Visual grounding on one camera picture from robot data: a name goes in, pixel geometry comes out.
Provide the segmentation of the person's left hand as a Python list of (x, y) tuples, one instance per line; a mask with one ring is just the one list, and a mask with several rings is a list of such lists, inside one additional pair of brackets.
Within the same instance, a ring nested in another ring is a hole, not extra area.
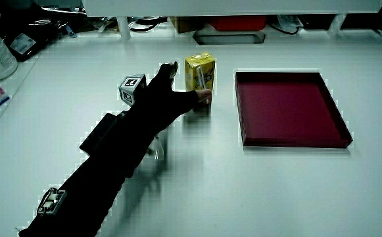
[(177, 62), (160, 66), (156, 76), (144, 89), (142, 98), (126, 112), (122, 123), (156, 134), (171, 125), (180, 115), (195, 107), (208, 105), (212, 90), (176, 92), (172, 89)]

